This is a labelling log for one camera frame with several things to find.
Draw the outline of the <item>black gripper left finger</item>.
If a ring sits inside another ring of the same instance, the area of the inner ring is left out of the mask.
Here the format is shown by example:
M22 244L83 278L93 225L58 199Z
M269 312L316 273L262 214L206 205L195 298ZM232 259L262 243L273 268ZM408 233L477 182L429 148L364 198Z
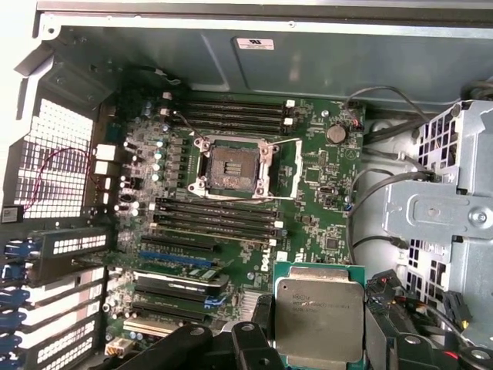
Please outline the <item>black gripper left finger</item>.
M284 369L271 347L275 300L271 294L257 299L251 321L240 321L229 331L213 335L202 325L187 325L143 351L120 358L108 355L103 369Z

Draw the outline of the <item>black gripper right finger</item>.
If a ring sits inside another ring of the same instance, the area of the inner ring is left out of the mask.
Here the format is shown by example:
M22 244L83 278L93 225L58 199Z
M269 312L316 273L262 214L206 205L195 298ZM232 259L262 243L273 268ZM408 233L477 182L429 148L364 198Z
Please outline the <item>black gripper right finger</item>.
M365 351L372 369L491 369L492 350L421 335L399 305L367 304Z

